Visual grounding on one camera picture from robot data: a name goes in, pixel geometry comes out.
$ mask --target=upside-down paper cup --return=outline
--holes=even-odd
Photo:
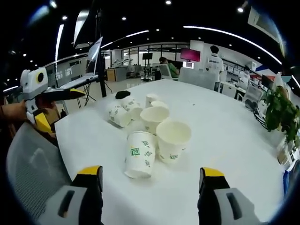
[[[166,109],[169,109],[168,105],[162,101],[153,101],[150,103],[151,106],[162,106]]]
[[[149,178],[155,159],[156,137],[148,132],[136,131],[127,138],[125,174],[130,178]]]
[[[178,161],[182,151],[191,139],[191,128],[179,121],[165,120],[156,129],[159,158],[164,163]]]
[[[108,105],[109,119],[120,127],[126,127],[131,122],[131,115],[118,101],[113,101]]]
[[[141,112],[141,119],[147,132],[156,134],[157,126],[169,117],[169,110],[162,106],[154,106]]]
[[[120,102],[123,108],[130,113],[131,119],[137,120],[140,118],[143,108],[141,108],[141,104],[138,103],[132,96],[120,99]]]
[[[159,96],[156,94],[146,95],[146,108],[151,107],[151,102],[159,100]]]

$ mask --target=white paper cup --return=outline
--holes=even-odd
[[[131,119],[137,120],[140,118],[143,108],[141,108],[141,104],[138,103],[132,96],[120,99],[120,102],[123,108],[130,113]]]
[[[164,163],[178,161],[182,151],[191,139],[191,128],[179,121],[165,120],[156,129],[159,158]]]
[[[148,132],[136,131],[127,138],[125,174],[130,178],[149,178],[155,159],[156,137]]]
[[[131,122],[131,115],[118,101],[113,101],[108,105],[109,119],[120,127],[126,127]]]
[[[156,94],[146,95],[146,108],[151,107],[151,102],[159,100],[159,96]]]
[[[147,132],[156,134],[157,126],[169,117],[169,110],[162,106],[154,106],[144,109],[141,112],[141,119]]]
[[[151,106],[161,106],[164,107],[166,109],[169,109],[168,105],[162,101],[153,101],[150,103]]]

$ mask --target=floor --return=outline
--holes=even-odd
[[[134,78],[134,79],[127,79],[127,80],[124,80],[124,81],[121,81],[121,82],[106,82],[106,84],[107,84],[106,93],[107,93],[107,95],[111,95],[112,93],[116,93],[120,90],[125,90],[127,88],[131,88],[131,87],[140,85],[140,84],[142,84],[142,82],[141,82],[140,78]],[[90,96],[92,96],[96,100],[102,99],[101,88],[100,88],[99,83],[94,82],[90,85]],[[80,98],[79,100],[80,100],[81,107],[84,107],[85,99]],[[90,98],[87,105],[90,105],[93,102],[95,102],[95,101]],[[74,112],[76,112],[77,110],[80,109],[79,106],[78,106],[77,99],[67,100],[67,101],[65,101],[65,104],[66,104],[66,108],[67,108],[67,111],[68,111],[69,114],[74,113]],[[56,105],[57,105],[57,108],[58,108],[59,112],[61,112],[61,110],[63,109],[63,103],[62,102],[57,102]]]

